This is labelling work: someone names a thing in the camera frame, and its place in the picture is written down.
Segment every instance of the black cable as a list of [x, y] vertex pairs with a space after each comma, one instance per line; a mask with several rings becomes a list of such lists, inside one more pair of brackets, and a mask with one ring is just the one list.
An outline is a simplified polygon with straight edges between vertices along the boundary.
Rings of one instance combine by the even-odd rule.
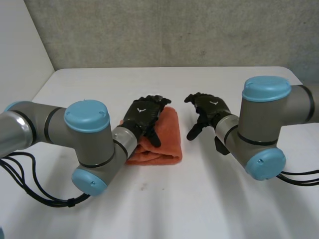
[[310, 175], [310, 174], [319, 173], [319, 170], [314, 170], [314, 171], [309, 171], [309, 172], [303, 172], [303, 173], [291, 173], [291, 172], [282, 171], [281, 173], [282, 173], [282, 174], [287, 174], [287, 175]]
[[280, 180], [283, 180], [287, 183], [297, 185], [297, 186], [316, 186], [316, 185], [319, 185], [319, 178], [312, 179], [312, 180], [298, 181], [298, 180], [293, 180], [293, 179], [287, 178], [286, 176], [284, 176], [282, 174], [279, 174], [277, 176], [277, 178], [279, 178]]
[[[46, 199], [46, 198], [38, 195], [37, 193], [35, 193], [33, 190], [31, 190], [27, 186], [27, 184], [25, 183], [24, 169], [23, 169], [22, 165], [16, 159], [12, 158], [12, 156], [19, 156], [19, 155], [27, 156], [32, 160], [32, 176], [33, 176], [34, 182], [35, 182], [36, 186], [38, 187], [38, 189], [49, 199]], [[21, 171], [21, 175], [19, 175], [18, 172], [9, 163], [5, 162], [3, 159], [10, 160], [10, 161], [14, 162], [19, 167], [19, 169]], [[82, 194], [81, 196], [79, 196], [77, 198], [71, 198], [69, 200], [62, 200], [62, 199], [55, 198], [52, 195], [48, 194], [41, 187], [41, 185], [38, 181], [38, 178], [36, 175], [36, 160], [35, 160], [35, 157], [30, 153], [27, 153], [27, 152], [11, 153], [11, 154], [7, 155], [6, 157], [0, 159], [0, 166], [10, 174], [10, 176], [15, 180], [15, 182], [22, 189], [24, 189], [28, 195], [30, 195], [32, 198], [34, 198], [38, 202], [43, 203], [47, 206], [55, 207], [55, 208], [74, 207], [76, 204], [79, 204], [90, 197], [90, 195]]]

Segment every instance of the orange towel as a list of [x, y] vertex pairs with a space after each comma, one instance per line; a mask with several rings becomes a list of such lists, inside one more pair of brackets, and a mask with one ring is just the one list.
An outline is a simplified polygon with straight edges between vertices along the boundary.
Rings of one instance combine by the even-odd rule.
[[178, 116], [175, 109], [165, 107], [155, 124], [155, 131], [161, 141], [161, 147], [155, 148], [141, 137], [134, 155], [127, 165], [172, 165], [182, 159]]

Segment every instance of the gray concrete wall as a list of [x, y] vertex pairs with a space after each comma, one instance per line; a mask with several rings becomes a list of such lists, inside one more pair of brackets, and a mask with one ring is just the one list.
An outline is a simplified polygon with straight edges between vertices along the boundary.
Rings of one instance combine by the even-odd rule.
[[284, 66], [319, 81], [319, 0], [24, 0], [54, 68]]

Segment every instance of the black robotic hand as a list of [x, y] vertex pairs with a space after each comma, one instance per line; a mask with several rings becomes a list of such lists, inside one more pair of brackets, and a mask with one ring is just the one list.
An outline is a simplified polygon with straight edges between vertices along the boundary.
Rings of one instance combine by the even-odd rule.
[[141, 97], [133, 101], [121, 126], [133, 132], [137, 140], [144, 135], [153, 146], [160, 147], [161, 142], [154, 126], [160, 113], [169, 103], [171, 103], [169, 99], [158, 95]]
[[226, 103], [212, 95], [198, 92], [195, 95], [190, 94], [184, 102], [191, 102], [196, 108], [196, 113], [199, 114], [197, 123], [187, 134], [188, 140], [194, 140], [207, 126], [216, 128], [220, 119], [231, 114]]

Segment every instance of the table surface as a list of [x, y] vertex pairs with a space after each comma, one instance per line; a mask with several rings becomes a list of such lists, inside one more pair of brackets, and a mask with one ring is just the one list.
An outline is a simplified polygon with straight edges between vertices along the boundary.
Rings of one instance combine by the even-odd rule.
[[[278, 75], [300, 84], [282, 67], [172, 67], [64, 69], [55, 72], [34, 102], [68, 107], [83, 99], [102, 101], [114, 128], [133, 100], [160, 94], [179, 116], [183, 160], [174, 166], [124, 166], [107, 191], [74, 208], [50, 208], [26, 195], [0, 168], [0, 225], [7, 239], [317, 239], [319, 187], [298, 187], [279, 179], [255, 181], [231, 156], [214, 147], [206, 128], [186, 139], [197, 120], [183, 100], [202, 92], [221, 97], [239, 115], [244, 82]], [[319, 125], [283, 127], [278, 143], [286, 170], [319, 168]], [[76, 197], [71, 174], [73, 149], [39, 143], [26, 150], [37, 159], [44, 189], [55, 197]], [[27, 182], [35, 189], [29, 159]]]

